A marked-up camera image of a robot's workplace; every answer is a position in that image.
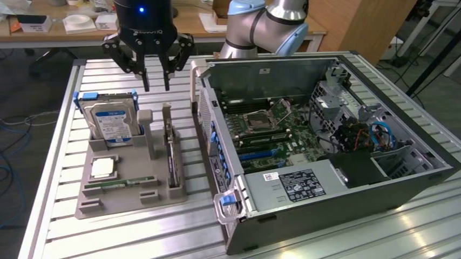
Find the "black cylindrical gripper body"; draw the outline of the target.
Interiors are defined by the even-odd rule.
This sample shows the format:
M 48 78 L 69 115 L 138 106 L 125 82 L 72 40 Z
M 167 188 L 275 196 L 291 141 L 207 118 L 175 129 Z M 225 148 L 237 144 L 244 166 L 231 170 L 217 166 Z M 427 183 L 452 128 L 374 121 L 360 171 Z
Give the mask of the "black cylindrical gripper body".
M 118 21 L 112 40 L 122 42 L 137 54 L 164 56 L 177 37 L 169 1 L 113 2 Z

